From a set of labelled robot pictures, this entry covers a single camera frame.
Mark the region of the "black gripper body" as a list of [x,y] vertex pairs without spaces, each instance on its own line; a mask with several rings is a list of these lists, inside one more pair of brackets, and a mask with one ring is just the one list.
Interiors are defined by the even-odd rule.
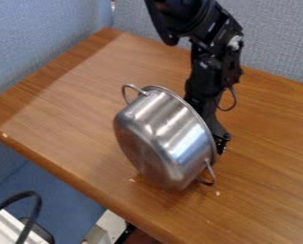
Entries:
[[[190,74],[184,85],[184,100],[204,119],[216,146],[221,154],[232,136],[216,118],[216,110],[229,111],[236,105],[233,84],[239,82],[243,70],[239,62],[240,51],[232,48],[216,56],[200,48],[190,50]],[[233,103],[228,108],[220,106],[225,90],[233,95]]]

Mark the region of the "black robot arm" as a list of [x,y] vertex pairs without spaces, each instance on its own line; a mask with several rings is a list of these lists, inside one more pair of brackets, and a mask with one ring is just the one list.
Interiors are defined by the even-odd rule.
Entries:
[[216,0],[144,0],[161,41],[174,46],[190,42],[190,74],[184,100],[204,119],[216,145],[225,150],[232,136],[216,118],[224,92],[243,74],[243,28]]

